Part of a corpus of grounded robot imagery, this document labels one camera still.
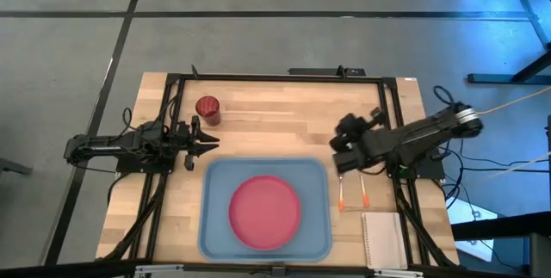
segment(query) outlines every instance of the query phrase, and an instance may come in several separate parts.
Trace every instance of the spiral notebook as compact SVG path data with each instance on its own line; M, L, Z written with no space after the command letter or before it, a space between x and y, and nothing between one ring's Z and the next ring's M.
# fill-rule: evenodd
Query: spiral notebook
M365 256L370 269L407 269L397 213L362 213Z

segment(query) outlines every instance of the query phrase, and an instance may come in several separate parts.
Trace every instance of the blue plastic tray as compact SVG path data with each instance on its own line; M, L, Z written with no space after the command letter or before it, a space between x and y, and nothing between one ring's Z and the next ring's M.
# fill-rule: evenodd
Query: blue plastic tray
M233 234L228 208L245 180L273 175L293 186L302 216L293 239L277 250L258 251ZM327 175L314 158L226 158L212 162L205 174L199 228L199 251L214 262L316 262L331 250Z

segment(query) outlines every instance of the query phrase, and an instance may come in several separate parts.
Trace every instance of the red plate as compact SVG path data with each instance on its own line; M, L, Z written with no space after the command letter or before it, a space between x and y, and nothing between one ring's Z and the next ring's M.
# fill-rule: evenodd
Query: red plate
M254 250L274 250L288 243L300 224L300 201L276 176L254 176L233 193L229 210L233 233Z

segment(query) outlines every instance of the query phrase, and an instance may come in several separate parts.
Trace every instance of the yellow cable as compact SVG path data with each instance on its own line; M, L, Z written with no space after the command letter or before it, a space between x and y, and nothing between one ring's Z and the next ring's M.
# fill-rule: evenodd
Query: yellow cable
M477 111L476 114L489 114L489 113L494 112L496 110L500 110L501 108L505 108L507 106L510 106L510 105L514 104L515 102L520 102L520 101L525 100L527 98L531 98L531 97L534 97L534 96L539 96L541 93L547 92L549 90L551 90L551 87L547 87L543 90L537 91L536 93L530 94L528 96L517 98L516 100L514 100L512 102L507 102L506 104L503 104L501 106L497 106L496 108L488 109L486 111Z

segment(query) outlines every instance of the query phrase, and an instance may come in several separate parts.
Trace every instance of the black floor stripe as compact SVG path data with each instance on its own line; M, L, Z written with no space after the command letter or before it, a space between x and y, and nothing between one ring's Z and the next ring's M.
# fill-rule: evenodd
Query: black floor stripe
M136 10L137 3L138 0L130 0L127 13L133 13ZM103 117L103 111L105 110L105 106L107 105L109 92L111 90L111 86L113 85L113 80L115 79L115 73L117 71L119 61L121 60L122 50L127 40L131 22L132 17L126 17L122 22L121 31L119 32L119 37L117 38L117 41L115 43L115 49L111 57L111 62L109 64L107 74L103 81L103 85L97 98L96 106L94 108L94 112L90 120L88 130L86 132L89 136L96 136L97 131L99 130L100 123ZM50 244L46 255L45 265L54 265L58 262L59 253L63 248L65 235L67 233L67 230L69 229L71 216L75 209L75 205L77 204L78 194L80 193L80 188L82 187L83 181L84 170L74 170L69 193L67 194L67 197L65 199L65 204L63 205L63 209L61 210L58 223L53 233L52 243Z
M0 18L120 18L127 15L126 11L0 11Z
M131 15L138 18L295 18L295 17L355 17L355 18L430 18L430 19L481 19L528 21L532 16L523 11L138 11Z
M0 11L0 18L303 18L303 17L355 17L355 18L428 18L473 19L527 22L534 15L523 11Z

